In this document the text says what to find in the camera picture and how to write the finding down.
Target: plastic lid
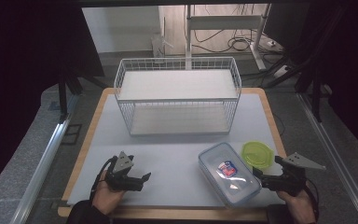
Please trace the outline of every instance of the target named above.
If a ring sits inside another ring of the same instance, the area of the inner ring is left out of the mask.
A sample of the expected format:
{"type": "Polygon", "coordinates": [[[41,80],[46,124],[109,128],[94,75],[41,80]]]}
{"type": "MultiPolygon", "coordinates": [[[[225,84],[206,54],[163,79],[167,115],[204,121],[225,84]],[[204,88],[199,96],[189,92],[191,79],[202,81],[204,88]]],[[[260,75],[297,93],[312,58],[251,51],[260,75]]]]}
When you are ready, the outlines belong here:
{"type": "Polygon", "coordinates": [[[274,151],[261,142],[247,142],[242,147],[242,159],[255,168],[270,167],[274,158],[274,151]]]}

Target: wooden frame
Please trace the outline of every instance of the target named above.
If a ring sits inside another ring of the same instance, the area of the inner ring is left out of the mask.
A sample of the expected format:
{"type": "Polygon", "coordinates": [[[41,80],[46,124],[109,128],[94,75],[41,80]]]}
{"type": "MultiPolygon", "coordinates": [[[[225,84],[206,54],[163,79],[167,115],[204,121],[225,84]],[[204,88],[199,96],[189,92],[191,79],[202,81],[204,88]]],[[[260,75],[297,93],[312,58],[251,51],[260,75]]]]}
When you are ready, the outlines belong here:
{"type": "MultiPolygon", "coordinates": [[[[272,138],[281,157],[286,157],[281,137],[273,118],[267,95],[259,88],[242,88],[242,94],[255,93],[260,96],[261,104],[264,108],[268,125],[271,130],[272,138]]],[[[113,88],[103,91],[100,102],[97,105],[91,124],[87,131],[83,146],[80,149],[74,170],[69,178],[65,192],[62,195],[62,204],[66,204],[71,191],[80,174],[84,160],[89,152],[90,144],[97,128],[98,121],[103,112],[103,107],[107,96],[114,94],[113,88]]],[[[60,206],[58,214],[61,217],[68,217],[71,212],[70,206],[60,206]]],[[[115,210],[115,218],[143,218],[143,219],[187,219],[187,220],[252,220],[267,221],[265,208],[241,208],[241,209],[188,209],[188,208],[139,208],[139,207],[119,207],[115,210]]]]}

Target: white wall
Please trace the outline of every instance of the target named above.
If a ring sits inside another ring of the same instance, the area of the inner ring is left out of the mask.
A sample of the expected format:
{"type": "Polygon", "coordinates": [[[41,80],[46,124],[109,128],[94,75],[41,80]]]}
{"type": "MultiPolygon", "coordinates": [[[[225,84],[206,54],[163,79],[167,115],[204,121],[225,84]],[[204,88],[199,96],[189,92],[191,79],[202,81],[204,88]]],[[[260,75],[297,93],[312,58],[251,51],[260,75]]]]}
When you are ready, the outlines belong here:
{"type": "Polygon", "coordinates": [[[98,53],[151,50],[160,34],[158,7],[87,7],[83,13],[98,53]]]}

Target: human hand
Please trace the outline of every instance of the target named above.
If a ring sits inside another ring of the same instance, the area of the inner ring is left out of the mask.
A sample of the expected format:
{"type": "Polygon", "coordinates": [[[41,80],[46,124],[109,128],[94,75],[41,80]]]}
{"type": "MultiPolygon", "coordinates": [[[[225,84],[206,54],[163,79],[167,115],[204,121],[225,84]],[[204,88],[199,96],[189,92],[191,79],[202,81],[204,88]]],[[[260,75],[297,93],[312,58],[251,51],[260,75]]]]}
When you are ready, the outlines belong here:
{"type": "Polygon", "coordinates": [[[106,171],[103,171],[94,198],[92,200],[92,205],[103,214],[108,215],[112,213],[113,210],[115,210],[126,191],[111,190],[107,183],[104,181],[105,175],[106,171]]]}
{"type": "Polygon", "coordinates": [[[277,191],[277,194],[278,197],[286,202],[296,224],[316,223],[312,202],[305,190],[301,190],[296,197],[291,196],[285,191],[277,191]]]}

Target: gray floor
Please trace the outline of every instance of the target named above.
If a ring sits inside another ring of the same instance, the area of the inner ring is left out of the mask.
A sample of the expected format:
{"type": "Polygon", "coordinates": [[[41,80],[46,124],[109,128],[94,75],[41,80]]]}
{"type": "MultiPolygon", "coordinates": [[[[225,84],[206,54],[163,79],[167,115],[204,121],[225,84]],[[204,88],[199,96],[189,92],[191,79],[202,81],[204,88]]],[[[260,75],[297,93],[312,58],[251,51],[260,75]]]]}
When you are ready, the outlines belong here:
{"type": "MultiPolygon", "coordinates": [[[[102,55],[106,77],[101,77],[101,80],[109,85],[113,83],[120,58],[148,57],[148,55],[150,55],[150,52],[102,55]]],[[[238,56],[236,60],[241,74],[257,72],[254,61],[249,60],[248,55],[238,56]]],[[[273,77],[263,79],[259,75],[244,75],[242,76],[242,80],[244,80],[242,84],[246,87],[257,87],[261,81],[268,82],[272,79],[273,77]]],[[[62,139],[62,144],[37,196],[27,223],[65,222],[65,218],[58,216],[57,207],[62,205],[60,204],[61,196],[102,93],[102,90],[92,83],[83,79],[80,79],[80,81],[83,84],[84,91],[79,97],[76,112],[68,129],[70,133],[78,131],[78,138],[76,139],[75,135],[68,133],[62,139]]],[[[358,223],[358,212],[352,203],[352,198],[342,184],[337,171],[324,150],[323,144],[312,128],[297,94],[294,92],[295,83],[296,77],[292,77],[275,88],[266,90],[275,121],[282,135],[284,148],[288,155],[298,152],[327,167],[326,171],[308,170],[307,172],[308,177],[317,184],[320,193],[321,217],[319,223],[358,223]]],[[[354,180],[358,183],[358,141],[336,116],[328,105],[327,99],[325,97],[321,101],[322,124],[354,180]]],[[[0,175],[0,223],[9,223],[12,219],[46,149],[60,116],[57,103],[58,89],[54,86],[43,93],[42,106],[34,123],[5,171],[0,175]]]]}

